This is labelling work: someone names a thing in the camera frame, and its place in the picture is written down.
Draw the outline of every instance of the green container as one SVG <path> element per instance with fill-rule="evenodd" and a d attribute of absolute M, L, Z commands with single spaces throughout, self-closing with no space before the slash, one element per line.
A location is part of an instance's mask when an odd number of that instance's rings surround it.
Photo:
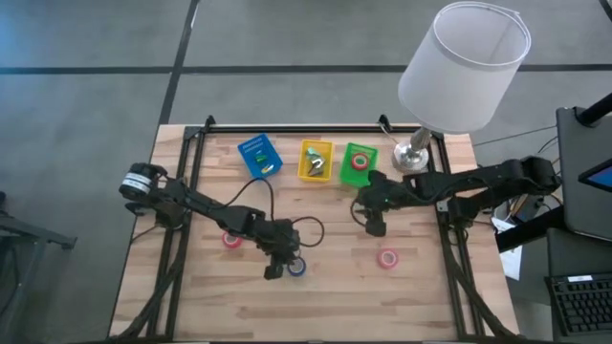
<path fill-rule="evenodd" d="M 351 163 L 356 153 L 363 153 L 369 159 L 368 166 L 361 171 L 353 168 L 353 164 Z M 356 187 L 368 186 L 370 182 L 367 180 L 367 174 L 369 171 L 376 168 L 376 158 L 378 156 L 379 150 L 376 148 L 349 142 L 346 145 L 346 152 L 344 152 L 344 159 L 342 160 L 340 180 L 343 183 Z"/>

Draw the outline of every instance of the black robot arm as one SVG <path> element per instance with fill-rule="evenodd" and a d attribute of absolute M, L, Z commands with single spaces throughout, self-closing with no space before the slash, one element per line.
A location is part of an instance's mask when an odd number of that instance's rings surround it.
<path fill-rule="evenodd" d="M 165 179 L 159 187 L 160 178 Z M 148 163 L 134 163 L 120 187 L 124 198 L 135 207 L 152 208 L 156 223 L 166 228 L 183 225 L 187 211 L 193 211 L 213 220 L 232 236 L 254 241 L 257 247 L 271 256 L 264 278 L 282 276 L 283 265 L 291 264 L 299 251 L 299 233 L 289 219 L 266 220 L 266 213 L 243 205 L 221 204 L 210 197 L 189 189 L 183 180 L 167 177 L 165 169 Z"/>
<path fill-rule="evenodd" d="M 455 174 L 426 172 L 404 176 L 401 182 L 389 180 L 384 173 L 370 171 L 370 185 L 359 190 L 358 213 L 365 215 L 365 231 L 384 236 L 383 212 L 407 206 L 426 206 L 445 200 L 449 223 L 471 226 L 478 212 L 497 207 L 523 194 L 549 195 L 559 188 L 561 179 L 553 165 L 542 158 L 508 160 L 498 165 Z M 471 197 L 454 196 L 457 192 L 487 188 Z"/>

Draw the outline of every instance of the blue box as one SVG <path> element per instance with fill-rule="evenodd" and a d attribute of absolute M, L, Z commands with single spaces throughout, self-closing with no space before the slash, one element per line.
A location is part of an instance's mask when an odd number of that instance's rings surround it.
<path fill-rule="evenodd" d="M 260 134 L 246 142 L 238 144 L 238 151 L 242 155 L 242 159 L 251 171 L 254 178 L 266 178 L 278 172 L 283 165 L 283 161 L 274 150 L 272 143 L 266 134 Z M 257 162 L 257 156 L 265 156 L 266 159 L 262 162 Z M 267 166 L 272 166 L 269 171 L 264 172 Z"/>

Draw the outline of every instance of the blue tape roll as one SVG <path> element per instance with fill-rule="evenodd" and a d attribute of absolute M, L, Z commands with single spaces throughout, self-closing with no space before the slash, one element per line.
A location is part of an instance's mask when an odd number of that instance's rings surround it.
<path fill-rule="evenodd" d="M 299 277 L 306 272 L 306 261 L 302 257 L 298 257 L 294 260 L 293 264 L 287 265 L 287 271 L 293 277 Z"/>

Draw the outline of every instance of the black keyboard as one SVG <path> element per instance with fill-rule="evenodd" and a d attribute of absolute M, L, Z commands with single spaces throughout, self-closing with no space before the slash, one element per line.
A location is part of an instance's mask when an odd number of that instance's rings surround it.
<path fill-rule="evenodd" d="M 612 273 L 546 279 L 565 335 L 612 333 Z"/>

